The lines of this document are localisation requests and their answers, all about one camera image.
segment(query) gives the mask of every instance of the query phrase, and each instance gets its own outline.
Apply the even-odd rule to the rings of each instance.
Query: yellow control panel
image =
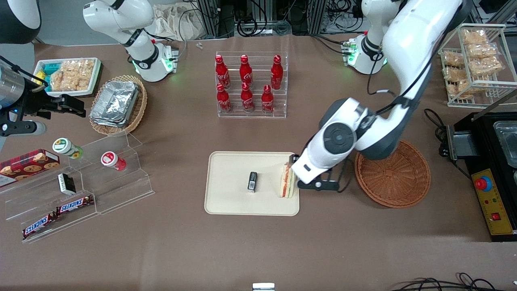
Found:
[[[493,236],[513,234],[513,228],[501,202],[492,171],[486,169],[475,173],[472,175],[472,181],[490,234]]]

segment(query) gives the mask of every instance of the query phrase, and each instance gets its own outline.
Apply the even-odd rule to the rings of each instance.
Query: beige tray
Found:
[[[205,210],[210,214],[294,216],[299,190],[280,198],[283,165],[293,153],[213,152],[208,161]],[[257,172],[255,193],[248,193],[250,172]]]

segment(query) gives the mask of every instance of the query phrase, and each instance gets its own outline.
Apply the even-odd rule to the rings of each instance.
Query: black electric griddle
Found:
[[[479,155],[463,157],[474,182],[481,210],[492,241],[517,241],[517,169],[511,167],[494,124],[516,121],[517,112],[487,113],[472,121],[474,113],[454,125],[456,131],[470,131]],[[506,143],[517,152],[517,132]]]

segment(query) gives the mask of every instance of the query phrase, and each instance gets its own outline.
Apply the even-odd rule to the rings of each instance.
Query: white cloth bag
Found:
[[[192,3],[194,7],[199,7],[196,2]],[[155,4],[156,30],[155,34],[162,37],[171,37],[177,40],[193,40],[206,35],[205,27],[201,23],[201,12],[199,10],[191,10],[192,5],[189,2],[179,2],[174,4]]]

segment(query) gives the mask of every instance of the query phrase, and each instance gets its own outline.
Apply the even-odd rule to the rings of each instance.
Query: red emergency stop button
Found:
[[[492,189],[492,181],[487,176],[481,176],[474,181],[474,186],[484,192],[488,192]]]
[[[501,220],[499,213],[492,213],[492,220]]]

